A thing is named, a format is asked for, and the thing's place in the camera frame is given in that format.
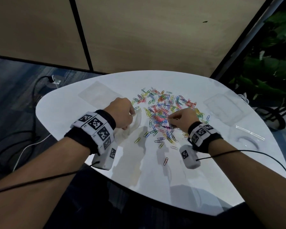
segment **white table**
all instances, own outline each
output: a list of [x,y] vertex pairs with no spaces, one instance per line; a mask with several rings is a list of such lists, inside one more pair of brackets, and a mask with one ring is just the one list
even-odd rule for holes
[[[63,138],[75,119],[87,111],[97,110],[78,96],[96,81],[130,100],[141,94],[141,89],[149,90],[151,87],[189,98],[192,102],[197,102],[196,107],[205,117],[210,115],[210,125],[218,129],[229,143],[238,149],[267,153],[286,167],[272,133],[240,97],[216,80],[179,72],[132,71],[108,74],[48,93],[39,101],[36,115],[57,140]],[[212,159],[202,160],[201,166],[195,170],[187,169],[179,151],[171,149],[168,141],[161,149],[158,148],[159,144],[153,142],[162,136],[160,133],[153,138],[141,140],[141,144],[133,149],[134,141],[149,127],[144,105],[140,104],[140,107],[141,127],[118,147],[112,169],[95,170],[139,194],[194,212],[217,215],[223,212],[223,207],[229,208],[243,202],[240,194]],[[180,134],[177,138],[180,143],[174,144],[177,147],[188,143],[182,140],[181,131]],[[262,154],[245,153],[286,177],[284,169],[271,158]],[[203,158],[208,155],[198,153],[198,156]],[[86,163],[90,165],[92,158],[93,155],[89,156]],[[164,166],[165,158],[168,158],[168,163]]]

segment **forearm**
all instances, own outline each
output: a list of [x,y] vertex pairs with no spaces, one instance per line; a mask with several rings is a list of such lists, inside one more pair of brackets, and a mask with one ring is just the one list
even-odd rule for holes
[[[211,156],[232,150],[236,148],[222,139],[209,145]],[[214,160],[267,228],[286,228],[285,178],[242,152]]]
[[[0,188],[78,170],[88,148],[66,137],[0,181]],[[42,228],[74,175],[0,193],[0,228]]]

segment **beige wall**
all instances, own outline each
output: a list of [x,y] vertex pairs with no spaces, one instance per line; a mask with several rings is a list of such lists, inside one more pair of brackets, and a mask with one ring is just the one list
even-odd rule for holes
[[209,77],[264,1],[76,0],[76,4],[94,70],[172,70]]
[[89,69],[69,0],[0,0],[0,55]]

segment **wristband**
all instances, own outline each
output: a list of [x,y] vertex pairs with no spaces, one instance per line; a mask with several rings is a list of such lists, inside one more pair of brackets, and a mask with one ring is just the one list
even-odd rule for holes
[[193,149],[202,153],[208,153],[210,142],[223,139],[216,129],[199,121],[189,127],[188,134],[187,140],[193,145]]
[[90,155],[101,155],[114,141],[113,130],[116,126],[113,117],[104,110],[87,112],[71,125],[65,134],[81,145],[90,149]]

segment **person's left hand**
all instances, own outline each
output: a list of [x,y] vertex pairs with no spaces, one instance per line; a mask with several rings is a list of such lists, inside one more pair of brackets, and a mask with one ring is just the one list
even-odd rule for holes
[[124,130],[132,123],[132,115],[135,114],[130,100],[119,97],[112,101],[104,111],[108,112],[114,118],[117,128]]

